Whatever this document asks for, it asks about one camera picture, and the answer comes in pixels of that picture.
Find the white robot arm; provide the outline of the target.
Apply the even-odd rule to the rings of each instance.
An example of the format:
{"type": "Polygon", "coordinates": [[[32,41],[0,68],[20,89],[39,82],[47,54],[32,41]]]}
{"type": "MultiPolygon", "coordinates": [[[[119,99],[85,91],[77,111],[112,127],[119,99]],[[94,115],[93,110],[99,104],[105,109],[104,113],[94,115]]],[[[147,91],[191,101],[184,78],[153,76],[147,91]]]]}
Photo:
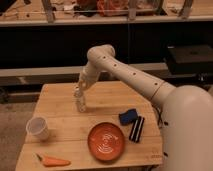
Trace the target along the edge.
{"type": "Polygon", "coordinates": [[[172,84],[115,59],[111,45],[87,52],[75,89],[77,109],[86,110],[84,92],[105,70],[162,110],[162,171],[213,171],[213,95],[200,87],[172,84]]]}

